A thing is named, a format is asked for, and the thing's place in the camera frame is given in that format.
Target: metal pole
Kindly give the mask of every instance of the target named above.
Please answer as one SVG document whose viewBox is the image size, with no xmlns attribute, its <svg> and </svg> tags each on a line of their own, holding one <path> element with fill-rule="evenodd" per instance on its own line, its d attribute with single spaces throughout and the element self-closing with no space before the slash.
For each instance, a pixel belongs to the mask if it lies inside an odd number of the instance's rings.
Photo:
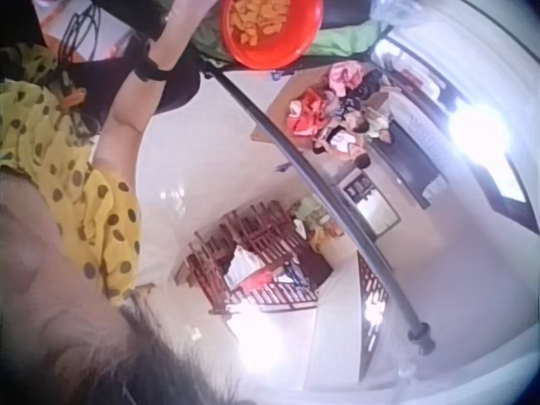
<svg viewBox="0 0 540 405">
<path fill-rule="evenodd" d="M 363 258 L 373 273 L 384 285 L 388 294 L 400 308 L 409 325 L 408 338 L 419 346 L 419 352 L 427 355 L 435 349 L 431 339 L 429 325 L 419 320 L 413 306 L 403 293 L 401 287 L 392 275 L 386 261 L 381 256 L 374 243 L 364 230 L 356 223 L 343 202 L 336 196 L 324 179 L 317 173 L 301 152 L 287 139 L 278 127 L 262 112 L 229 78 L 210 63 L 205 64 L 205 73 L 213 76 L 230 93 L 230 95 L 246 110 L 251 118 L 261 126 L 265 133 L 275 142 L 276 146 L 289 159 L 290 163 L 300 173 L 311 189 L 324 202 L 332 216 L 341 224 L 343 230 L 354 240 Z"/>
</svg>

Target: clothes pile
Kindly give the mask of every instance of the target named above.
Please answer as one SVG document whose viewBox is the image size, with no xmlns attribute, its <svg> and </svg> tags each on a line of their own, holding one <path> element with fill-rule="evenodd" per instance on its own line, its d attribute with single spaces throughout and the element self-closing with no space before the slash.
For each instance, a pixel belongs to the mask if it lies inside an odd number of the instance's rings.
<svg viewBox="0 0 540 405">
<path fill-rule="evenodd" d="M 388 111 L 381 108 L 387 92 L 395 89 L 385 83 L 378 70 L 365 70 L 359 62 L 339 62 L 332 65 L 327 86 L 309 88 L 297 100 L 291 101 L 287 127 L 295 137 L 324 138 L 335 124 L 350 131 L 378 138 L 390 124 Z"/>
</svg>

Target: window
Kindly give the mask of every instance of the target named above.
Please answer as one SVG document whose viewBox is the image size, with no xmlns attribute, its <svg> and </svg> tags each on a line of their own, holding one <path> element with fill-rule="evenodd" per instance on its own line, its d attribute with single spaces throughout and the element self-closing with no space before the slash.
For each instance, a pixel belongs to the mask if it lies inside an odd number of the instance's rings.
<svg viewBox="0 0 540 405">
<path fill-rule="evenodd" d="M 390 37 L 377 44 L 372 60 L 385 71 L 393 84 L 402 88 L 403 93 L 442 133 L 457 142 L 457 146 L 467 156 L 471 171 L 491 208 L 530 231 L 540 234 L 527 191 L 511 159 L 503 152 L 498 155 L 496 162 L 493 160 L 488 164 L 479 162 L 471 150 L 465 150 L 470 149 L 471 145 L 460 145 L 456 134 L 451 134 L 450 126 L 454 115 L 463 109 L 476 106 L 470 105 L 467 98 L 425 60 Z M 469 133 L 462 136 L 462 139 L 468 141 L 472 139 L 479 143 L 478 137 L 473 139 L 474 137 L 469 136 L 470 130 L 469 127 L 467 130 Z"/>
</svg>

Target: hair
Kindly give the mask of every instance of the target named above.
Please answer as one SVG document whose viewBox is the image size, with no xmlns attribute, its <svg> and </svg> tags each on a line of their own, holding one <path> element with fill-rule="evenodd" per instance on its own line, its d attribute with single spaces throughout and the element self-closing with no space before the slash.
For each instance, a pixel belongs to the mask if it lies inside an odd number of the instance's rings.
<svg viewBox="0 0 540 405">
<path fill-rule="evenodd" d="M 354 160 L 354 165 L 359 169 L 367 169 L 371 165 L 371 158 L 368 154 L 361 154 Z"/>
<path fill-rule="evenodd" d="M 69 405 L 237 405 L 233 390 L 219 394 L 193 354 L 178 357 L 156 334 L 140 308 L 122 310 L 135 334 L 134 355 L 109 368 L 90 367 L 66 401 L 44 381 L 22 381 L 0 367 L 0 401 Z"/>
<path fill-rule="evenodd" d="M 370 123 L 367 121 L 362 122 L 353 131 L 356 133 L 366 133 L 370 130 Z"/>
</svg>

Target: fabric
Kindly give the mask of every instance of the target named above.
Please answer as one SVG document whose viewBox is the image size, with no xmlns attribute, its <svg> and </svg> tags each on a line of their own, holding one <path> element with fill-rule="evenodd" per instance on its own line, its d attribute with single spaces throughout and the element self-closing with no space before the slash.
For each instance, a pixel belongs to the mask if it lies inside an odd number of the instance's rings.
<svg viewBox="0 0 540 405">
<path fill-rule="evenodd" d="M 64 253 L 115 305 L 131 293 L 140 250 L 138 200 L 122 179 L 89 163 L 80 116 L 61 107 L 68 76 L 51 79 L 55 58 L 41 46 L 0 53 L 19 57 L 22 81 L 0 84 L 0 167 L 24 175 L 46 200 Z"/>
<path fill-rule="evenodd" d="M 359 62 L 334 63 L 328 74 L 328 85 L 337 97 L 345 97 L 348 89 L 356 89 L 362 83 L 362 64 Z"/>
<path fill-rule="evenodd" d="M 326 136 L 326 140 L 328 143 L 330 143 L 332 145 L 332 140 L 334 139 L 335 136 L 337 136 L 341 131 L 345 131 L 345 127 L 342 127 L 341 125 L 338 125 L 334 128 L 332 128 L 332 130 L 330 130 L 330 132 L 328 132 L 327 136 Z M 313 147 L 313 153 L 314 154 L 324 154 L 326 153 L 327 150 L 323 147 L 323 146 L 314 146 Z"/>
<path fill-rule="evenodd" d="M 338 132 L 330 141 L 336 150 L 344 154 L 348 153 L 348 146 L 352 143 L 356 143 L 356 138 L 344 130 Z"/>
<path fill-rule="evenodd" d="M 287 128 L 296 136 L 314 137 L 328 123 L 325 105 L 314 89 L 307 89 L 299 100 L 290 103 Z"/>
</svg>

